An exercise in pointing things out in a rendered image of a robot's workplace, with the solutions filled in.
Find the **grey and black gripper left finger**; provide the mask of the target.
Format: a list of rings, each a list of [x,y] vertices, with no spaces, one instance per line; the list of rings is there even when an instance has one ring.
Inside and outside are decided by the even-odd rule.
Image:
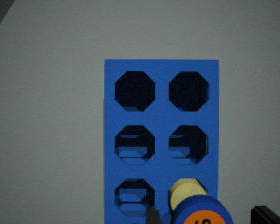
[[[161,224],[159,210],[155,207],[146,207],[146,224]]]

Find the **blue tube rack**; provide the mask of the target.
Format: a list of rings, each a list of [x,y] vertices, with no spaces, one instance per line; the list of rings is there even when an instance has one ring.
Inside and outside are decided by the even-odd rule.
[[[156,207],[171,224],[168,190],[179,179],[218,199],[218,159],[219,60],[105,59],[106,216],[146,224]]]

